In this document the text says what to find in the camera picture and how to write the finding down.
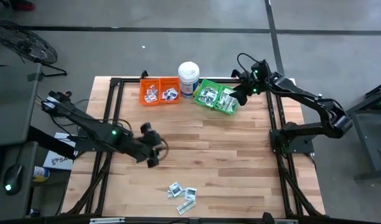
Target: computer mouse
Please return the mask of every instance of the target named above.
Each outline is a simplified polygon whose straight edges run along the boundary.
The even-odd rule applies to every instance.
[[[15,195],[21,190],[22,170],[23,167],[21,165],[15,164],[5,172],[3,184],[7,195]]]

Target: gray floor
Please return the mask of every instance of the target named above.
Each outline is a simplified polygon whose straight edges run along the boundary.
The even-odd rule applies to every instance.
[[[22,25],[244,28],[268,29],[263,0],[33,0],[34,12],[0,6],[0,19]],[[381,30],[381,0],[271,0],[278,29]],[[270,34],[169,32],[36,32],[55,47],[55,64],[67,77],[48,78],[39,95],[50,90],[89,97],[96,75],[175,76],[185,60],[200,66],[202,76],[229,76],[239,68],[236,55],[246,52],[267,59],[275,69]],[[381,36],[278,35],[285,74],[313,93],[335,98],[349,108],[381,84]],[[0,63],[21,63],[0,47]],[[244,59],[249,67],[250,61]],[[317,114],[303,108],[307,123]],[[33,125],[53,134],[58,129],[35,108]],[[318,179],[326,213],[332,217],[381,222],[381,180],[356,184],[353,176],[369,171],[354,130],[339,140],[314,141]],[[62,187],[47,189],[61,194]],[[58,197],[41,198],[44,215],[56,211]]]

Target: white plastic jar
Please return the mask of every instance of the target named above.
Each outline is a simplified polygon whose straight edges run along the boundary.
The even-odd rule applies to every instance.
[[[185,98],[192,98],[197,89],[200,69],[193,62],[183,62],[178,68],[180,93]]]

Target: white jar lid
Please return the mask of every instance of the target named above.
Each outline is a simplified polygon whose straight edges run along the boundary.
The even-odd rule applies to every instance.
[[[200,69],[194,62],[183,62],[178,68],[179,78],[184,82],[197,81]]]

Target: orange plastic container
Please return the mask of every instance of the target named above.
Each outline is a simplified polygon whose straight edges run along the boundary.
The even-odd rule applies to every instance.
[[[149,90],[151,85],[154,85],[154,88],[158,90],[157,100],[148,103],[145,101],[145,96],[147,96],[146,90]],[[145,78],[140,81],[140,87],[139,87],[139,103],[140,104],[145,106],[158,105],[160,103],[160,98],[158,97],[160,93],[161,93],[160,79]]]
[[[160,103],[179,103],[180,101],[180,81],[179,77],[175,78],[161,78],[160,79],[161,91],[158,92],[158,100]],[[163,92],[167,89],[174,88],[178,92],[178,96],[174,100],[164,100]]]

